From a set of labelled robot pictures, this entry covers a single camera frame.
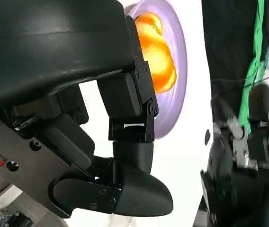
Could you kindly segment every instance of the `green tape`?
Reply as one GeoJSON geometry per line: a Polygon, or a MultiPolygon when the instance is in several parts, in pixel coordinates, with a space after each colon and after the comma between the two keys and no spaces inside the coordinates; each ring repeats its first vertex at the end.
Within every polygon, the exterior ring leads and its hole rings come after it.
{"type": "Polygon", "coordinates": [[[262,54],[262,42],[263,42],[263,19],[264,19],[264,0],[258,0],[256,20],[254,25],[254,39],[253,39],[253,54],[254,58],[249,66],[246,80],[244,84],[244,89],[242,93],[242,102],[239,112],[239,123],[240,125],[247,128],[250,132],[249,124],[249,93],[254,83],[256,81],[262,80],[265,74],[264,62],[260,61],[262,54]]]}

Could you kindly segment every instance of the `orange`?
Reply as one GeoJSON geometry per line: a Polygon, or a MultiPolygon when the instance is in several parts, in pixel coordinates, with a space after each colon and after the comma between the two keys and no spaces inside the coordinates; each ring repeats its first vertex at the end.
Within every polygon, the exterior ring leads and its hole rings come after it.
{"type": "Polygon", "coordinates": [[[144,60],[148,61],[156,93],[170,90],[177,80],[170,49],[163,38],[162,22],[153,13],[145,13],[135,20],[144,60]]]}

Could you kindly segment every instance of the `robotic hand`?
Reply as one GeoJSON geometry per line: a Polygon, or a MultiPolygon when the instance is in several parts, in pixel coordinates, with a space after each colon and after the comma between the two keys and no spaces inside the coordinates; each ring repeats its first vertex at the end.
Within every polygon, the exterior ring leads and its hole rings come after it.
{"type": "Polygon", "coordinates": [[[212,108],[219,130],[201,172],[207,226],[269,226],[269,87],[250,92],[249,135],[223,100],[212,108]]]}
{"type": "Polygon", "coordinates": [[[158,104],[138,33],[116,0],[0,0],[0,175],[62,218],[81,208],[173,210],[150,175],[158,104]],[[81,129],[79,83],[96,80],[112,158],[81,129]]]}

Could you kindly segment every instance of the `white table surface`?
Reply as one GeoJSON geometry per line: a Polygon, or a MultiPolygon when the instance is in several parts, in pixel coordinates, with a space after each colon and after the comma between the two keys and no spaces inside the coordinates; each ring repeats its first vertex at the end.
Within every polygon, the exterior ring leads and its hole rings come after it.
{"type": "MultiPolygon", "coordinates": [[[[127,6],[135,0],[120,0],[127,6]]],[[[205,132],[212,130],[211,88],[206,58],[201,0],[170,0],[182,24],[188,56],[185,102],[174,129],[155,141],[152,175],[169,188],[174,211],[164,217],[126,218],[87,210],[75,210],[66,222],[70,227],[191,227],[202,196],[200,170],[206,167],[212,138],[204,145],[205,132]]],[[[83,129],[96,144],[95,155],[112,157],[108,141],[108,116],[95,81],[81,85],[90,121],[83,129]]]]}

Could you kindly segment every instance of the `purple plate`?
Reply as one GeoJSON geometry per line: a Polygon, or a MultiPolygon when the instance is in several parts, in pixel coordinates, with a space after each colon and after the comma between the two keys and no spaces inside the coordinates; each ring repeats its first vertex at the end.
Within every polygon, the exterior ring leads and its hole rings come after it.
{"type": "Polygon", "coordinates": [[[154,122],[155,138],[166,136],[175,126],[181,113],[187,82],[187,54],[183,30],[177,14],[166,0],[142,0],[132,7],[128,15],[137,18],[151,12],[160,17],[163,24],[163,37],[170,48],[177,71],[174,87],[157,94],[159,115],[154,122]]]}

